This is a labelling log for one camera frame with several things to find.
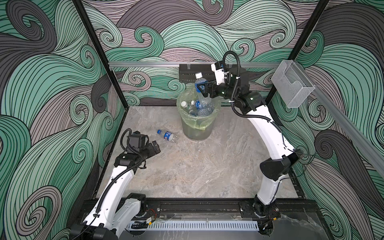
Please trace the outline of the clear bottle green white label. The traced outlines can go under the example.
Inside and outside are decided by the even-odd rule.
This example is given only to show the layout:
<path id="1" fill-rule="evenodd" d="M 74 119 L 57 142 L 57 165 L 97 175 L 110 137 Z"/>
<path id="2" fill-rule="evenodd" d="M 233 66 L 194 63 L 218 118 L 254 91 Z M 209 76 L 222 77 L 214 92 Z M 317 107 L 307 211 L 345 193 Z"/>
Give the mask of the clear bottle green white label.
<path id="1" fill-rule="evenodd" d="M 181 102 L 181 107 L 191 116 L 196 116 L 196 109 L 186 101 Z"/>

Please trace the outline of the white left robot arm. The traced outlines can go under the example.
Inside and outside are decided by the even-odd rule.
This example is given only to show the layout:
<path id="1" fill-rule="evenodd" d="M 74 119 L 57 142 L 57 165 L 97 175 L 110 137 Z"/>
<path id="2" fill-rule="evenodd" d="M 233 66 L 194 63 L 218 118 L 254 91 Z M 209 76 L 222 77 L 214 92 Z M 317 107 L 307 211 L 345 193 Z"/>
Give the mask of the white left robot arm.
<path id="1" fill-rule="evenodd" d="M 70 229 L 71 240 L 117 240 L 130 221 L 143 209 L 139 197 L 127 199 L 118 207 L 123 193 L 137 168 L 147 159 L 161 152 L 157 142 L 149 142 L 138 153 L 129 150 L 115 160 L 108 185 L 94 208 L 81 224 Z"/>

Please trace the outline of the Pepsi bottle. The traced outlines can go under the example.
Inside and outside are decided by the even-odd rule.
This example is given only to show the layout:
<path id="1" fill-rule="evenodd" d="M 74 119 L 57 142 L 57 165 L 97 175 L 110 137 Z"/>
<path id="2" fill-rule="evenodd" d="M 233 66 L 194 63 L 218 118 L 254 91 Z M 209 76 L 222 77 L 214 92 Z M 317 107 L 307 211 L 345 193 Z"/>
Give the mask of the Pepsi bottle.
<path id="1" fill-rule="evenodd" d="M 197 116 L 206 117 L 213 113 L 214 107 L 211 103 L 201 103 L 199 100 L 191 101 L 191 104 L 197 109 Z"/>
<path id="2" fill-rule="evenodd" d="M 160 135 L 164 140 L 168 142 L 175 143 L 178 140 L 178 137 L 175 133 L 168 130 L 157 130 L 157 134 Z"/>

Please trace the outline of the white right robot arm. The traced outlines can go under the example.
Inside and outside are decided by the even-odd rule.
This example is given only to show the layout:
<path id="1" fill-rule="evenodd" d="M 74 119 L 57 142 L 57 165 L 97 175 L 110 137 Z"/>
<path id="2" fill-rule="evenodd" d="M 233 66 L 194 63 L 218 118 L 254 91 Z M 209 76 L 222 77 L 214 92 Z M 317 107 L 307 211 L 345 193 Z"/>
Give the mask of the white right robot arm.
<path id="1" fill-rule="evenodd" d="M 258 92 L 249 91 L 249 86 L 237 87 L 210 81 L 200 84 L 198 89 L 205 97 L 220 96 L 229 100 L 234 113 L 248 119 L 258 131 L 270 157 L 260 164 L 263 179 L 256 202 L 263 207 L 271 205 L 276 200 L 280 182 L 288 179 L 291 167 L 300 160 L 303 153 L 294 150 L 274 122 L 264 98 Z"/>

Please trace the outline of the white cap blue label bottle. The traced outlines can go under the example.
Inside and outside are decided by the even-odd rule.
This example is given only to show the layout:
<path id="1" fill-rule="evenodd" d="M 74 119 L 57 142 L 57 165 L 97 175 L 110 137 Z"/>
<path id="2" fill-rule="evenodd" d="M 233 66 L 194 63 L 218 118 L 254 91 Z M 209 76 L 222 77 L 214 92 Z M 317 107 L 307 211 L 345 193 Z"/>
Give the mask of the white cap blue label bottle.
<path id="1" fill-rule="evenodd" d="M 196 73 L 196 79 L 197 80 L 195 81 L 195 88 L 196 88 L 198 100 L 201 103 L 211 103 L 211 99 L 203 95 L 203 93 L 205 92 L 204 84 L 207 82 L 207 80 L 203 78 L 202 73 Z"/>

